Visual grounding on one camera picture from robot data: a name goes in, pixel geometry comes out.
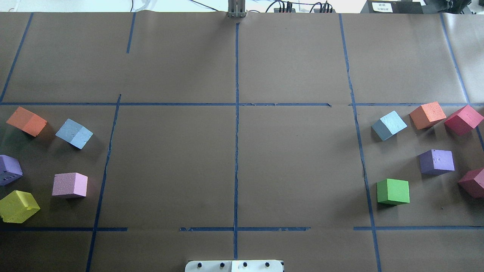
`orange cube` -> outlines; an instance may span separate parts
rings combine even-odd
[[[417,129],[429,128],[447,118],[437,101],[419,106],[410,113]]]
[[[22,107],[18,107],[12,116],[7,120],[10,124],[34,137],[39,135],[47,125],[47,121],[40,118],[37,114],[30,112]]]

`foam cube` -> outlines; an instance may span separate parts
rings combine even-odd
[[[47,121],[39,117],[33,112],[30,112],[22,107],[17,110],[7,120],[10,124],[34,137],[39,135],[42,129],[47,125]]]
[[[0,200],[0,217],[6,223],[23,223],[39,210],[31,193],[15,190]]]
[[[380,136],[380,139],[384,141],[406,128],[407,125],[405,122],[403,122],[400,116],[398,116],[397,112],[392,111],[391,113],[380,118],[371,127],[378,134],[378,136]]]
[[[419,155],[420,172],[425,175],[442,175],[455,170],[452,151],[429,150]]]
[[[62,127],[57,131],[56,136],[82,149],[92,136],[92,132],[81,124],[67,119]]]
[[[20,179],[22,175],[22,169],[18,160],[7,155],[0,155],[0,186]]]
[[[473,198],[484,198],[484,168],[471,170],[458,184]]]
[[[449,116],[444,124],[461,136],[475,129],[482,120],[484,120],[484,117],[467,105]]]
[[[447,118],[447,116],[445,116],[444,111],[436,101],[419,106],[410,113],[410,118],[417,129],[423,129],[434,126]]]
[[[79,173],[65,173],[54,175],[52,196],[74,198],[86,196],[88,177]]]
[[[385,179],[377,182],[377,201],[391,205],[410,203],[408,181]]]

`cube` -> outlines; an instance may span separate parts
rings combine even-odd
[[[23,174],[18,160],[7,155],[0,155],[0,186],[20,179]]]
[[[484,198],[484,168],[471,170],[458,184],[473,198]]]
[[[416,108],[410,113],[410,118],[417,129],[423,129],[434,126],[438,122],[447,118],[447,116],[445,116],[439,103],[435,101]]]
[[[74,198],[86,196],[88,177],[79,173],[65,173],[54,175],[52,196]]]
[[[425,175],[442,175],[454,171],[452,151],[429,150],[419,155],[420,172]]]
[[[380,118],[371,127],[378,134],[380,139],[384,141],[406,128],[407,125],[405,122],[403,122],[400,116],[398,116],[397,112],[392,111],[391,113]]]
[[[10,124],[34,137],[39,135],[42,129],[47,125],[47,121],[39,117],[33,112],[30,112],[22,107],[17,110],[7,120]]]
[[[484,117],[467,105],[449,116],[444,124],[461,136],[475,129],[482,120],[484,120]]]
[[[39,210],[31,193],[15,190],[0,200],[0,217],[6,223],[23,223]]]
[[[377,201],[391,205],[410,203],[408,181],[385,179],[377,182]]]
[[[67,119],[62,127],[57,131],[56,136],[82,149],[92,136],[92,132],[81,124]]]

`pink cube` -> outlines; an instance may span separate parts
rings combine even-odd
[[[484,198],[484,168],[467,172],[458,183],[471,197]]]
[[[454,112],[444,124],[457,135],[461,136],[475,129],[482,120],[484,120],[484,117],[471,106],[467,105]]]
[[[55,174],[52,196],[74,198],[86,196],[88,177],[79,173]]]

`white bracket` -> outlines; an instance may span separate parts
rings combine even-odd
[[[245,0],[228,0],[228,16],[243,18],[247,12],[245,11]]]
[[[190,261],[185,272],[284,272],[278,260]]]

